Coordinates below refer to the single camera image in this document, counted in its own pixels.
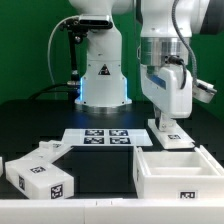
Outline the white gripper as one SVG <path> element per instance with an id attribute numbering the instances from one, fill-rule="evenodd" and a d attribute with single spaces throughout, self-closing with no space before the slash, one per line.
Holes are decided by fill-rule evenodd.
<path id="1" fill-rule="evenodd" d="M 190 116 L 192 76 L 189 71 L 183 74 L 182 67 L 177 65 L 161 68 L 141 65 L 140 74 L 142 92 L 154 104 L 155 124 L 160 131 L 173 127 L 171 118 Z"/>

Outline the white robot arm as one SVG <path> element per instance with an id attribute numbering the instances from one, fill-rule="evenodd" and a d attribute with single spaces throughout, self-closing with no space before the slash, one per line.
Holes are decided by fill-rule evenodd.
<path id="1" fill-rule="evenodd" d="M 89 108 L 129 104 L 121 72 L 122 36 L 112 16 L 131 10 L 142 24 L 140 74 L 143 94 L 154 104 L 161 131 L 191 114 L 192 100 L 208 103 L 214 87 L 197 78 L 189 46 L 193 34 L 224 30 L 224 0 L 68 0 L 79 12 L 74 28 L 87 33 L 87 70 L 78 102 Z"/>

